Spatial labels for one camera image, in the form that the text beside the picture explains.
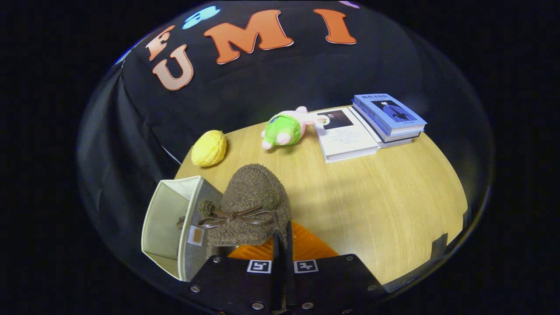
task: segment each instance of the yellow plush toy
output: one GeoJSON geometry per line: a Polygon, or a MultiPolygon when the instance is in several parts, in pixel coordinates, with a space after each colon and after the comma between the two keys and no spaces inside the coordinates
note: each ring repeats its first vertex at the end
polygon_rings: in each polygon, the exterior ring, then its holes
{"type": "Polygon", "coordinates": [[[191,160],[197,166],[218,164],[226,155],[226,136],[219,130],[210,130],[196,141],[191,160]]]}

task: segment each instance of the black fabric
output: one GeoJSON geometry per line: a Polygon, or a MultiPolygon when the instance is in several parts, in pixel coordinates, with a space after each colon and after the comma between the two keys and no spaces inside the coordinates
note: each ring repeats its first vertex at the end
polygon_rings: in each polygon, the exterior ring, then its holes
{"type": "Polygon", "coordinates": [[[140,251],[146,208],[157,182],[171,179],[205,131],[234,131],[300,105],[308,110],[349,104],[354,94],[385,92],[427,122],[426,134],[445,154],[463,185],[472,216],[480,214],[493,169],[492,134],[480,101],[440,52],[385,16],[338,2],[210,2],[177,16],[141,41],[115,65],[92,95],[78,138],[78,180],[90,218],[115,255],[144,279],[175,297],[184,290],[140,251]],[[216,5],[217,15],[183,30],[185,18],[216,5]],[[261,50],[217,64],[203,33],[229,22],[245,27],[256,12],[279,9],[290,47],[261,50]],[[313,9],[343,12],[355,45],[328,43],[313,9]],[[170,25],[167,47],[149,61],[146,44],[170,25]],[[166,90],[152,73],[186,44],[194,77],[166,90]]]}

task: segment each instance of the tweed hat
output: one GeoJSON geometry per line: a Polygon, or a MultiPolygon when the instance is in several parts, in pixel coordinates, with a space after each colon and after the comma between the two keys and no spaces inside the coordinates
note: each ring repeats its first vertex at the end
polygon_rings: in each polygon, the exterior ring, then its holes
{"type": "Polygon", "coordinates": [[[241,167],[232,176],[219,206],[202,202],[199,211],[207,217],[199,225],[204,227],[203,222],[210,222],[206,228],[211,245],[261,245],[274,233],[280,234],[284,247],[287,245],[286,225],[291,220],[290,201],[280,180],[263,165],[241,167]],[[251,209],[253,211],[242,220],[234,219],[236,214],[251,209]],[[260,224],[247,223],[247,219],[260,224]]]}

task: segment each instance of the white fabric box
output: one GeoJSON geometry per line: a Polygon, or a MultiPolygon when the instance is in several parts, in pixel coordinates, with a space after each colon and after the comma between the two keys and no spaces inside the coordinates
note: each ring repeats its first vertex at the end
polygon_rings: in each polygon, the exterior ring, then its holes
{"type": "Polygon", "coordinates": [[[197,227],[202,219],[198,205],[205,199],[217,205],[222,196],[201,176],[160,181],[144,219],[142,252],[171,276],[190,281],[206,262],[208,244],[197,227]]]}

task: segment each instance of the stuffed toy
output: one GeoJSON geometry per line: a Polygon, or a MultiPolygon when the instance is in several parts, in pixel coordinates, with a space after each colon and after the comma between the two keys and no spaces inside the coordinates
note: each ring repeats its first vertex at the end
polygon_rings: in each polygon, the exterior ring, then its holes
{"type": "Polygon", "coordinates": [[[198,226],[208,235],[207,258],[226,256],[238,245],[261,245],[275,233],[287,248],[290,201],[284,186],[266,167],[249,164],[235,172],[219,205],[203,200],[198,226]]]}
{"type": "Polygon", "coordinates": [[[285,110],[268,121],[261,133],[262,146],[265,150],[269,150],[277,145],[293,145],[304,135],[307,125],[328,123],[327,116],[308,113],[305,106],[300,106],[296,110],[285,110]]]}

